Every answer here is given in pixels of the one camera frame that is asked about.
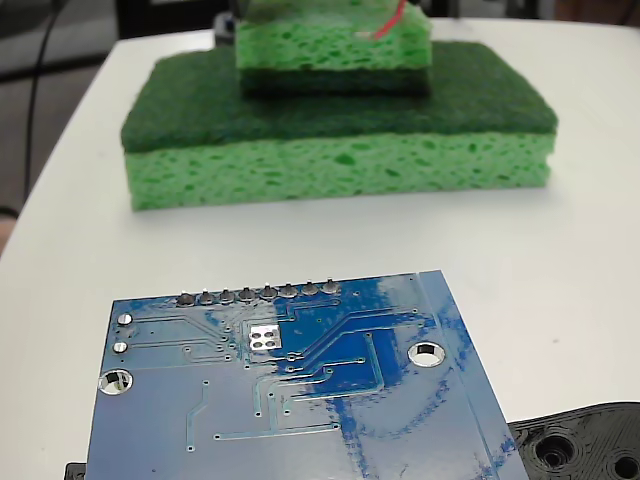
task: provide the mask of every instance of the scrubbing side of sponge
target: scrubbing side of sponge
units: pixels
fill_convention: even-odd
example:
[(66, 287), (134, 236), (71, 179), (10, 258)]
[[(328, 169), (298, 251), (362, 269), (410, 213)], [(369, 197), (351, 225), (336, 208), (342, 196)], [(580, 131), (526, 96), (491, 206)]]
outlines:
[(529, 83), (484, 45), (434, 42), (431, 99), (243, 99), (233, 49), (161, 60), (122, 130), (128, 153), (378, 133), (553, 134), (557, 118)]

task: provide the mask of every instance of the gray floor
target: gray floor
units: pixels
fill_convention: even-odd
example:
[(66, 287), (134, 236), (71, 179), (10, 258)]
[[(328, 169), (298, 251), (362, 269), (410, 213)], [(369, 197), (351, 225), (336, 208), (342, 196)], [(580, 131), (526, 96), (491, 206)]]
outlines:
[[(8, 29), (7, 24), (12, 21), (10, 15), (14, 12), (0, 12), (3, 13), (4, 27)], [(0, 18), (0, 28), (3, 27), (2, 20)], [(0, 30), (0, 75), (33, 66), (45, 25), (46, 21), (43, 21), (31, 31), (17, 34), (2, 35)], [(106, 54), (116, 40), (113, 0), (70, 0), (52, 31), (45, 63)], [(98, 69), (76, 69), (46, 75), (40, 80), (34, 116), (31, 184), (37, 179)], [(18, 211), (24, 197), (30, 89), (31, 79), (0, 83), (0, 205)]]

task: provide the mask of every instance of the black cable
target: black cable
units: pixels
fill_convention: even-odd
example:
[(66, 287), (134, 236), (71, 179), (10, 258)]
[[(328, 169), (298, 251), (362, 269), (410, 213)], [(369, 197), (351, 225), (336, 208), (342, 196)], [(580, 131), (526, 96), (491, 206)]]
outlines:
[(622, 17), (620, 17), (620, 20), (618, 21), (618, 25), (626, 25), (627, 23), (629, 23), (629, 20), (631, 20), (631, 17), (633, 16), (633, 13), (638, 8), (638, 5), (640, 5), (640, 0), (631, 0), (629, 2), (629, 6), (625, 10), (625, 12), (622, 14)]
[(58, 2), (54, 2), (53, 11), (49, 18), (49, 23), (44, 32), (42, 43), (40, 44), (40, 52), (38, 53), (38, 59), (36, 60), (36, 66), (33, 72), (33, 81), (31, 82), (31, 94), (29, 97), (29, 110), (27, 113), (27, 140), (25, 142), (25, 159), (24, 159), (24, 201), (27, 201), (31, 190), (31, 161), (33, 155), (33, 116), (36, 109), (36, 98), (38, 96), (38, 83), (40, 82), (40, 76), (42, 75), (42, 67), (44, 63), (44, 55), (47, 52), (47, 45), (49, 44), (49, 37), (53, 27), (58, 20), (58, 15), (62, 11), (62, 5)]
[(3, 207), (0, 206), (0, 218), (2, 217), (11, 217), (11, 218), (18, 218), (18, 212), (16, 212), (13, 208), (11, 207)]

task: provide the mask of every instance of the red wire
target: red wire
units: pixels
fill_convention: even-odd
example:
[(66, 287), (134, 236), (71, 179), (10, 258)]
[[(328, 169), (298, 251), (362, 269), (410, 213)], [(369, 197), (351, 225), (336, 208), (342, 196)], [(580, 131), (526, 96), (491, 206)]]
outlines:
[(389, 21), (376, 33), (374, 33), (373, 38), (376, 40), (384, 37), (389, 31), (400, 21), (402, 15), (404, 14), (404, 6), (406, 5), (407, 0), (399, 0), (398, 8), (396, 9), (396, 13), (393, 17), (389, 19)]

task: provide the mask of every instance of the black plastic part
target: black plastic part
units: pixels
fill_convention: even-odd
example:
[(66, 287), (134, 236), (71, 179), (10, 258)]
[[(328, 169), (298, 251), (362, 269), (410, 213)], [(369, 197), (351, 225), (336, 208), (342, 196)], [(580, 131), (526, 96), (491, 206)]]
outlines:
[(640, 479), (640, 403), (509, 424), (530, 480)]
[(64, 480), (84, 480), (86, 472), (86, 463), (70, 463), (64, 472)]

